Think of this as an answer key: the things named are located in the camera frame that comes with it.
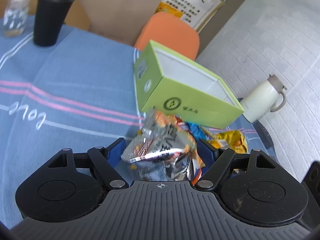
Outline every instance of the paper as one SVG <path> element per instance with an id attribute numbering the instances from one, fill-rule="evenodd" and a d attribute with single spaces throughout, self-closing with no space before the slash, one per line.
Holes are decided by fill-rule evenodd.
<path id="1" fill-rule="evenodd" d="M 162 0 L 157 11 L 167 11 L 200 31 L 222 5 L 222 0 Z"/>

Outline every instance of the black tumbler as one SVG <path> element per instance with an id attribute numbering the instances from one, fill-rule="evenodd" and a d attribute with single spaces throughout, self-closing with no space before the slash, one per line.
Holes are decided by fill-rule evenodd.
<path id="1" fill-rule="evenodd" d="M 56 44 L 64 19 L 74 0 L 38 0 L 33 42 L 47 47 Z"/>

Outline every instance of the thermos handle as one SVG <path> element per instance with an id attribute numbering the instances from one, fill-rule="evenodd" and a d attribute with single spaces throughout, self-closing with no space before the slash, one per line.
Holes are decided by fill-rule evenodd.
<path id="1" fill-rule="evenodd" d="M 284 106 L 284 104 L 287 102 L 287 97 L 286 97 L 285 93 L 283 92 L 283 90 L 280 91 L 280 94 L 283 96 L 282 103 L 278 107 L 271 109 L 270 112 L 276 112 L 276 111 L 280 110 Z"/>

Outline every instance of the table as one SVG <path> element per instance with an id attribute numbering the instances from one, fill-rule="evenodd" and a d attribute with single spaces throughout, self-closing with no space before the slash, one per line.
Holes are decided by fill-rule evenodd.
<path id="1" fill-rule="evenodd" d="M 0 27 L 0 220 L 8 228 L 22 220 L 17 187 L 55 153 L 130 141 L 144 119 L 134 92 L 138 51 L 66 25 L 55 46 L 38 47 L 33 21 L 18 37 L 3 37 Z M 243 116 L 228 129 L 266 151 Z"/>

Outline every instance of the green box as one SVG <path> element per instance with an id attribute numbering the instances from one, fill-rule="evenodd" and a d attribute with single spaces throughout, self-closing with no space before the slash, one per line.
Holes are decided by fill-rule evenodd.
<path id="1" fill-rule="evenodd" d="M 155 41 L 134 65 L 140 111 L 155 107 L 182 120 L 223 129 L 243 112 L 216 74 Z"/>

